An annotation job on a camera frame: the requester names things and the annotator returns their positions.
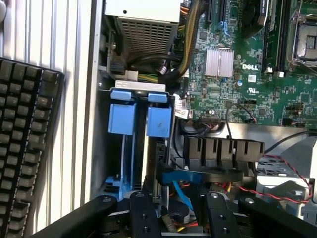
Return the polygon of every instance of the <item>heatsink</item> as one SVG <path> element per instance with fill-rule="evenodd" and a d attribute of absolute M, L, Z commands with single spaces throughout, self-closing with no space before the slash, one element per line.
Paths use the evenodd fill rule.
<path fill-rule="evenodd" d="M 232 77 L 234 51 L 229 49 L 207 49 L 205 76 Z"/>

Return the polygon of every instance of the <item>keyboard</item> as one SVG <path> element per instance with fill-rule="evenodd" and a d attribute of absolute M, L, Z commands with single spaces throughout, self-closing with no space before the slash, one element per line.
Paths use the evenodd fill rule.
<path fill-rule="evenodd" d="M 33 220 L 64 85 L 60 72 L 0 58 L 0 238 Z"/>

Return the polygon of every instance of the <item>aluminum frame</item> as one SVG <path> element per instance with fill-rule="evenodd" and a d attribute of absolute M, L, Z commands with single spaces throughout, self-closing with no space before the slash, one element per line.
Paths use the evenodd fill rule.
<path fill-rule="evenodd" d="M 91 113 L 94 115 L 89 108 L 94 108 L 90 99 L 95 98 L 98 66 L 95 46 L 99 46 L 103 1 L 6 3 L 7 14 L 0 29 L 0 55 L 66 75 L 54 145 L 47 159 L 43 196 L 35 202 L 33 232 L 36 232 L 90 200 L 91 157 L 87 152 L 92 150 L 91 127 L 83 125 L 87 125 Z"/>

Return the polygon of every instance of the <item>ribbed metal side panel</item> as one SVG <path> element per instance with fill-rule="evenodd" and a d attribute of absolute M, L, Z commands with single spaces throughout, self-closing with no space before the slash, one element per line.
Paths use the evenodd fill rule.
<path fill-rule="evenodd" d="M 0 55 L 62 71 L 66 75 L 55 141 L 46 168 L 42 199 L 34 231 L 66 215 L 89 195 L 82 176 L 90 161 L 86 151 L 86 90 L 90 85 L 91 9 L 102 11 L 101 0 L 10 0 L 0 31 Z"/>

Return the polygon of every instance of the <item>green circuit board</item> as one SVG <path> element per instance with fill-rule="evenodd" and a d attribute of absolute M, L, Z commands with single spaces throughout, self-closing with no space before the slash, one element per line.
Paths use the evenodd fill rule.
<path fill-rule="evenodd" d="M 307 74 L 291 74 L 279 78 L 261 73 L 264 29 L 247 40 L 243 39 L 242 1 L 227 2 L 227 34 L 218 23 L 206 25 L 205 15 L 200 19 L 189 80 L 184 87 L 190 117 L 195 120 L 212 117 L 223 121 L 227 108 L 232 103 L 240 103 L 251 111 L 257 124 L 316 129 L 317 78 Z M 297 4 L 298 1 L 293 0 L 292 10 Z M 315 12 L 317 6 L 303 4 L 302 10 Z M 206 51 L 219 47 L 234 51 L 233 77 L 205 76 Z M 245 111 L 235 106 L 229 114 L 230 122 L 245 123 L 249 118 Z"/>

